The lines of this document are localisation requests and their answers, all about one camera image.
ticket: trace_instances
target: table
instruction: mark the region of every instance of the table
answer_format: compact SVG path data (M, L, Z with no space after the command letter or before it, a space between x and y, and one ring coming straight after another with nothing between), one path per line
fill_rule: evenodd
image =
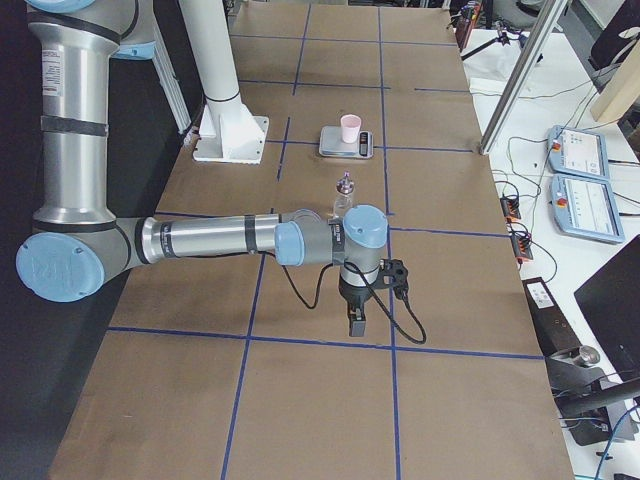
M357 201L389 218L428 345L372 302L365 337L348 337L336 269L313 312L261 255L137 269L52 479L571 476L448 23L439 9L247 3L232 46L244 102L270 117L262 162L185 149L156 212L326 217L349 169ZM348 112L373 132L370 161L317 154ZM292 270L307 298L319 270Z
M474 30L467 48L472 49L495 35L496 33L493 31ZM590 128L598 125L593 120L589 109L584 109L587 102L591 104L595 100L596 97L593 96L595 89L592 88L591 82L588 82L589 77L571 49L566 37L559 33L552 34L543 50L543 55L544 60L534 68L525 89L521 93L521 97L550 95L563 90L571 91L553 98L520 99L517 102L504 131L498 139L496 147L490 152L491 166L494 169L496 180L504 180L506 178L502 172L512 172L507 156L509 138L514 136L533 140L546 138L548 129L553 125L565 125L569 121L571 114L576 111L576 106L583 100L585 102L578 109L578 114L574 120L569 122L569 126L574 127L576 125L576 120L583 110L584 115L582 115L578 127ZM504 47L493 45L465 61L465 72L471 84L477 83L474 79L506 81L505 70L498 69L499 64L504 64L502 60L505 56ZM474 94L474 105L481 129L484 130L486 127L497 102L497 96ZM603 133L606 136L607 151L610 159L637 162L633 151L615 123L594 131ZM622 245L608 245L563 235L556 227L551 210L547 205L549 201L549 181L552 173L548 168L544 171L542 170L546 155L546 145L512 140L510 150L513 165L518 173L523 174L534 182L542 180L543 194L535 209L535 216L533 212L534 201L532 199L522 199L520 208L523 214L523 223L528 227L535 225L535 241L548 249L558 262L557 275L549 284L550 291L582 343L595 346L602 352L582 312L578 308L573 292L620 251L629 240L640 234L640 222L634 218L623 217L622 223L626 242ZM639 168L612 164L610 170L611 184L614 191L631 198L640 198L638 195L640 192ZM509 181L516 184L521 194L535 194L534 185L525 180L509 175ZM496 186L498 191L502 192L504 185L497 184ZM619 198L616 198L616 202L620 211L637 212L637 208L634 209L633 204ZM554 271L552 260L535 247L533 253L535 260L522 266L521 277L523 279L536 276L549 278ZM606 357L600 366L605 373L615 371ZM601 451L603 445L579 447L568 432L565 432L565 439L569 447L574 471L578 474L593 476L599 461L599 457L595 455L595 452ZM630 475L640 476L640 442L637 439L635 442L614 444L612 451L614 459L605 462L605 467L601 474L603 478L612 478L614 472L625 472Z

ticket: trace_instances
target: brown paper surface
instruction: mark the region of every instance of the brown paper surface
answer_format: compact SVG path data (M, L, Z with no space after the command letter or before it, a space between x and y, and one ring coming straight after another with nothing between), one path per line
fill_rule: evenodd
M506 234L488 157L390 150L387 164L393 227Z
M398 397L404 480L573 478L544 362L399 352Z
M508 239L392 232L391 247L409 270L411 307L428 330L429 347L540 355ZM402 325L416 335L397 304Z
M440 353L394 343L373 301L366 336L348 337L337 268L313 311L271 258L138 268L52 479L570 477L488 161L473 153L471 95L441 91L466 89L448 21L248 2L232 44L244 103L270 118L262 162L196 163L185 149L157 209L326 218L348 169L357 202L388 202L391 255ZM318 155L321 128L345 113L373 132L371 160ZM290 270L309 301L320 268Z

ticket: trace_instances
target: white table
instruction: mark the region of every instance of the white table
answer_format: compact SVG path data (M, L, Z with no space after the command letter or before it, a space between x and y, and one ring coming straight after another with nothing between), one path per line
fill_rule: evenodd
M466 51L470 51L495 36L497 35L494 31L474 30ZM464 62L472 93L476 91L474 86L478 83L478 79L506 83L504 58L508 48L514 47L502 47L499 43L496 43ZM586 71L563 34L554 33L551 35L543 50L543 55L544 60L534 68L524 90L520 94L521 97L555 94L563 90L573 89L589 80ZM589 82L554 98L522 98L518 100L506 127L500 134L496 146L490 152L491 166L496 169L494 171L495 179L506 179L504 174L497 171L502 170L509 174L508 180L518 187L521 195L535 194L536 188L534 185L511 174L512 167L507 157L509 138L520 136L532 140L542 140L547 137L547 132L553 125L567 124L578 105L583 102L577 110L578 113L568 124L569 127L575 127L577 117L583 112L586 103L590 101L590 104L592 104L597 98L597 94L593 96L594 93L595 89ZM498 99L499 96L497 95L474 94L474 106L483 132L498 103ZM589 128L595 125L598 125L597 122L591 116L589 108L586 108L578 128ZM603 133L606 136L606 146L610 159L637 162L633 151L615 123L594 131ZM560 232L555 225L551 208L548 205L550 200L549 182L552 172L548 167L544 171L542 170L546 152L545 143L529 143L520 140L512 140L511 142L511 157L515 170L534 182L542 181L542 194L535 209L535 219L533 199L521 198L522 223L529 228L531 228L532 224L534 225L534 241L549 250L558 262L558 272L548 284L548 287L569 323L583 344L594 346L600 351L603 359L599 366L605 373L614 372L615 369L603 355L601 347L578 308L573 293L613 257L624 244L609 245L570 237ZM640 168L611 164L610 171L611 184L615 192L640 200ZM497 184L496 187L498 192L501 193L505 185ZM507 188L507 193L513 193L513 190L509 190L509 188L511 187ZM633 204L618 197L616 202L618 209L622 212L640 212L640 208L634 207ZM626 236L625 243L640 234L640 218L623 217L622 225ZM521 277L527 279L540 276L545 280L548 279L554 270L552 260L535 246L533 247L533 254L534 261L523 264L520 271ZM580 447L574 442L568 431L565 431L565 439L573 469L576 475L579 475L578 478L582 478L582 475L593 477L600 458L595 455L595 452L602 451L605 444ZM640 435L636 435L634 442L614 443L610 454L614 458L605 462L600 478L612 479L613 473L618 472L640 477Z

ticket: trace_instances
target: small spray bottle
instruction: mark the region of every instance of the small spray bottle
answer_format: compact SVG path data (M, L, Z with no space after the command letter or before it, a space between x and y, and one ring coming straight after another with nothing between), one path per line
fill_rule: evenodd
M344 172L344 177L336 184L336 200L333 202L333 218L343 218L347 210L355 206L354 190L356 186L349 176L349 172Z

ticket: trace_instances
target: blue tape line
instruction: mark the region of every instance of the blue tape line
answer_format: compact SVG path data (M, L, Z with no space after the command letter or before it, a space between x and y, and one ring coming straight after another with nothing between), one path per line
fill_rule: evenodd
M195 332L189 330L167 330L162 328L140 328L140 327L108 327L109 332L133 332L150 333L157 335L175 335L178 337L206 337L206 338L226 338L232 340L246 340L246 335L236 335L232 333Z
M294 82L285 82L283 80L238 80L238 83L266 83L273 85L293 85Z
M359 348L359 349L365 349L365 350L391 350L391 347L388 345L376 345L373 343L348 343L348 342L333 342L333 341L322 341L322 340L307 340L304 338L252 336L251 340L256 342L287 343L287 344L294 344L294 345L314 345L314 346L321 346L321 347Z
M477 352L473 350L447 350L439 348L420 348L420 347L395 347L398 352L414 352L414 353L436 353L439 355L456 355L463 357L490 357L490 358L510 358L517 360L544 360L542 355L527 355L524 353L498 353L498 352Z
M382 159L384 166L384 203L385 214L390 214L390 200L389 200L389 169L387 162L387 130L386 130L386 115L385 115L385 101L384 101L384 61L383 61L383 49L382 49L382 16L381 11L378 8L378 42L379 42L379 54L380 54L380 102L381 102L381 115L382 115ZM391 246L391 230L387 229L387 256L393 258L393 249ZM395 318L395 304L393 302L393 295L389 290L389 308L391 316ZM396 463L396 480L402 479L402 454L400 448L400 407L398 401L398 368L397 368L397 355L396 355L396 332L393 325L389 325L389 337L391 340L391 391L393 395L393 438L394 438L394 453Z
M400 448L400 401L398 399L398 359L395 346L391 350L391 379L393 391L393 433L396 453L396 479L402 478L402 455Z
M458 48L458 44L457 43L438 43L438 42L401 42L401 41L394 41L394 40L389 40L384 42L385 44L389 44L389 45L422 45L422 46L427 46L427 47L456 47Z
M382 116L382 165L384 169L384 213L389 215L389 164L387 162L387 117L384 101L384 68L383 68L383 52L382 52L382 18L380 9L378 8L378 53L380 61L380 114Z
M469 148L438 148L438 147L385 147L387 150L416 150L419 152L460 152L473 153Z
M416 92L449 92L449 93L468 93L471 95L469 90L456 90L450 88L414 88Z
M317 38L309 37L307 40L314 42L341 42L341 43L378 43L379 40L349 40L346 38Z
M260 260L260 268L258 270L258 280L256 282L256 290L253 295L253 305L251 306L251 316L249 317L249 327L247 329L247 338L244 344L244 352L242 354L242 364L240 366L240 375L238 376L238 386L236 388L236 396L233 401L233 412L231 413L231 422L229 423L229 433L227 435L227 446L224 452L224 462L220 473L220 480L224 480L227 476L229 467L229 457L231 454L231 445L233 443L233 434L235 431L236 420L238 418L238 408L240 405L240 397L242 395L242 385L244 383L244 372L247 367L247 358L249 357L249 346L251 345L251 332L253 331L253 323L256 317L256 309L258 306L258 297L260 295L260 286L262 284L262 274L264 272L265 256Z
M287 37L286 35L278 36L278 35L245 35L240 33L230 33L229 37L231 38L270 38L273 40L302 40L301 37Z
M277 143L277 144L286 144L286 145L311 145L318 146L319 142L303 142L299 140L267 140L267 143Z
M438 43L438 42L401 42L401 41L381 41L381 40L350 40L347 38L317 38L317 37L288 37L288 36L279 36L279 35L246 35L246 34L238 34L231 33L229 34L231 38L267 38L272 40L311 40L314 42L344 42L344 43L382 43L382 44L397 44L397 45L423 45L423 46L431 46L431 47L458 47L457 43Z
M280 80L238 80L239 83L257 83L266 85L295 85L299 87L331 87L331 88L381 88L379 85L356 85L349 83L313 83L313 82L285 82Z
M304 23L304 32L302 33L302 45L300 45L300 57L298 57L298 68L296 69L296 80L293 84L293 92L291 95L296 94L296 90L298 88L298 79L300 78L300 67L302 66L302 54L304 53L304 44L307 39L307 29L309 28L309 18L311 17L311 4L307 8L307 20Z
M386 88L390 89L390 87L381 87L380 85L355 85L355 84L342 84L342 83L310 83L310 82L298 82L298 85L301 87L341 87L341 88Z
M451 349L439 349L439 348L418 348L418 347L402 347L390 345L376 345L373 343L348 343L348 342L333 342L333 341L320 341L320 340L306 340L299 338L282 338L282 337L264 337L254 335L235 335L230 333L210 333L210 332L198 332L198 331L182 331L182 330L167 330L156 328L140 328L140 327L108 327L107 331L110 332L124 332L124 333L141 333L151 335L175 335L183 337L205 337L205 338L223 338L231 340L247 340L256 342L273 342L273 343L285 343L285 344L301 344L301 345L313 345L319 347L340 347L340 348L361 348L369 350L392 350L407 351L414 353L432 353L436 355L460 355L460 356L472 356L472 357L493 357L493 358L514 358L522 360L544 360L543 356L538 355L525 355L520 353L498 353L498 352L478 352L474 350L451 350Z
M280 163L278 164L278 173L276 175L276 181L280 181L282 178L282 167L284 166L284 153L287 150L287 138L289 136L289 125L291 125L291 117L287 117L287 126L284 129L284 141L282 142L282 151L280 152Z
M494 238L510 238L507 233L485 233L485 232L463 232L458 230L437 230L431 228L402 228L402 227L389 227L389 230L394 232L425 232L425 233L437 233L440 235L466 235L471 237L494 237Z

